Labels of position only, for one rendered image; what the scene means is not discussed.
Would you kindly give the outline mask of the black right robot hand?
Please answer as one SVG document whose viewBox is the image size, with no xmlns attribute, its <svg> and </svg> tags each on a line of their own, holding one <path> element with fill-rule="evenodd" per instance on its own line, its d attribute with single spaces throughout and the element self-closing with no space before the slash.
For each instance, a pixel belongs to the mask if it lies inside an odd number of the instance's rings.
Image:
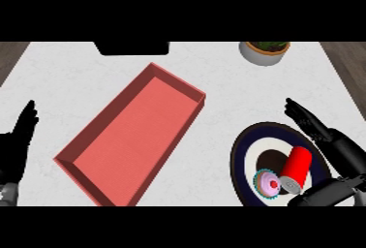
<svg viewBox="0 0 366 248">
<path fill-rule="evenodd" d="M 290 206 L 336 206 L 349 198 L 355 198 L 356 206 L 366 206 L 366 151 L 291 98 L 287 99 L 286 108 L 286 114 L 311 136 L 340 174 L 339 178 L 324 180 L 294 197 Z"/>
</svg>

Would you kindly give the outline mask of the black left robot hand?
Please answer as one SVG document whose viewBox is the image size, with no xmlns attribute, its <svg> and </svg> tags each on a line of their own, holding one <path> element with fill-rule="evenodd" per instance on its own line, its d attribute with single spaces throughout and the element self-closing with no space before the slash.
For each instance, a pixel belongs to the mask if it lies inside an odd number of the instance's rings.
<svg viewBox="0 0 366 248">
<path fill-rule="evenodd" d="M 36 103 L 30 100 L 14 131 L 0 133 L 0 185 L 20 183 L 24 178 L 29 146 L 38 122 Z"/>
</svg>

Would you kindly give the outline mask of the dark blue and white plate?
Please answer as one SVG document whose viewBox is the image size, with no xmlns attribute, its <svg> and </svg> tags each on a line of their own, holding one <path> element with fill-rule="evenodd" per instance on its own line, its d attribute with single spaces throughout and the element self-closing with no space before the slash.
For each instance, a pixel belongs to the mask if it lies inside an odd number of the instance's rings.
<svg viewBox="0 0 366 248">
<path fill-rule="evenodd" d="M 240 134 L 231 154 L 231 176 L 244 206 L 287 206 L 294 195 L 265 198 L 253 186 L 253 178 L 262 169 L 281 173 L 293 148 L 303 146 L 312 153 L 312 165 L 303 189 L 333 177 L 327 160 L 312 141 L 288 125 L 277 122 L 253 124 Z"/>
</svg>

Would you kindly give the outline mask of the pink frosted cupcake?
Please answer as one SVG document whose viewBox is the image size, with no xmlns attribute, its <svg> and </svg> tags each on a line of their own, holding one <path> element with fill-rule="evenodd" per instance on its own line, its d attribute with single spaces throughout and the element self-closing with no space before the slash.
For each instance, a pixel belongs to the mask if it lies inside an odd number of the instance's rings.
<svg viewBox="0 0 366 248">
<path fill-rule="evenodd" d="M 253 178 L 253 186 L 259 194 L 269 200 L 278 198 L 281 193 L 281 180 L 274 170 L 262 169 Z"/>
</svg>

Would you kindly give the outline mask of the red cardboard box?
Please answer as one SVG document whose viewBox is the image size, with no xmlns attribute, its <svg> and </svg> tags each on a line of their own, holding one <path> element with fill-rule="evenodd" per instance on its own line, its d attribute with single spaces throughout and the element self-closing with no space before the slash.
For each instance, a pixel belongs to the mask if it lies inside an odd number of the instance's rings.
<svg viewBox="0 0 366 248">
<path fill-rule="evenodd" d="M 94 203 L 138 204 L 206 99 L 203 90 L 148 65 L 55 157 Z"/>
</svg>

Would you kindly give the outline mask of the red can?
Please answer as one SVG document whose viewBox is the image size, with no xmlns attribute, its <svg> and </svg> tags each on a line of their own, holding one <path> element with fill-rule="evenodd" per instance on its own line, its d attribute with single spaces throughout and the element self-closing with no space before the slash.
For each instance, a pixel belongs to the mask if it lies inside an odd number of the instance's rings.
<svg viewBox="0 0 366 248">
<path fill-rule="evenodd" d="M 299 195 L 302 192 L 311 165 L 311 151 L 305 147 L 296 146 L 293 148 L 280 177 L 283 188 L 294 195 Z"/>
</svg>

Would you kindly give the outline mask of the potted plant in white pot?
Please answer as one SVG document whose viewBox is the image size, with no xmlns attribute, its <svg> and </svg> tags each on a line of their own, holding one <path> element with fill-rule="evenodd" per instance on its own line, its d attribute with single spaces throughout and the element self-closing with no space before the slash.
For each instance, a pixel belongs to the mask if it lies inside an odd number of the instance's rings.
<svg viewBox="0 0 366 248">
<path fill-rule="evenodd" d="M 250 42 L 240 42 L 240 52 L 244 58 L 257 66 L 274 66 L 277 65 L 284 55 L 291 47 L 291 44 L 287 44 L 280 51 L 268 51 L 257 48 Z"/>
</svg>

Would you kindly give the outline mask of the black appliance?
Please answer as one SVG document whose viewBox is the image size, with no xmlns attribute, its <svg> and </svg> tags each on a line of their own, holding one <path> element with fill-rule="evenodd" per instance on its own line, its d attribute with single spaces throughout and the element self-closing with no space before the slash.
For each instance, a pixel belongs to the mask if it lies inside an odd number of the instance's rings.
<svg viewBox="0 0 366 248">
<path fill-rule="evenodd" d="M 104 55 L 167 55 L 170 42 L 97 42 Z"/>
</svg>

